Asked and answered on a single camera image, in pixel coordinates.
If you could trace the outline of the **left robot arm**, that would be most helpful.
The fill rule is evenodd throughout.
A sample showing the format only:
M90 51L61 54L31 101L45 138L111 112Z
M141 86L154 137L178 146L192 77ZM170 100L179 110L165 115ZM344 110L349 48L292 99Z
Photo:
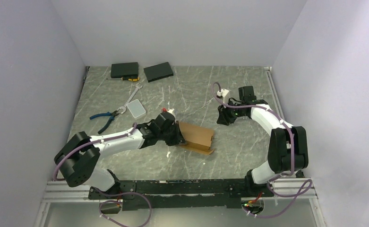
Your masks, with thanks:
M84 131L75 134L54 158L54 181L65 181L69 187L86 184L101 190L105 197L115 198L120 192L117 176L97 163L123 151L138 150L164 141L167 146L184 145L179 122L171 112L162 112L146 123L134 123L131 128L101 136L89 136Z

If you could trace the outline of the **brown cardboard box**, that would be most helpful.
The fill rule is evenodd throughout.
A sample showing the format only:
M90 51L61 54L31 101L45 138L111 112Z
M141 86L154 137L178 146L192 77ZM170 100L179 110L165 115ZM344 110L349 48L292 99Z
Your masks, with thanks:
M214 152L211 148L214 130L186 122L179 122L179 128L186 141L184 145L181 145L182 148L203 155L210 155Z

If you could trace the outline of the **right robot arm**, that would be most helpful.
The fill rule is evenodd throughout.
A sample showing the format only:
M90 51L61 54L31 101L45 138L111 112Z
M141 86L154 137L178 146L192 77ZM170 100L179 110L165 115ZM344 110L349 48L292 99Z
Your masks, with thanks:
M257 122L269 135L267 160L249 170L245 176L244 190L256 196L263 185L281 176L290 176L309 165L306 130L294 126L280 117L263 99L254 94L253 86L238 89L239 99L232 98L229 90L221 87L212 90L218 106L217 123L230 125L238 118L248 117Z

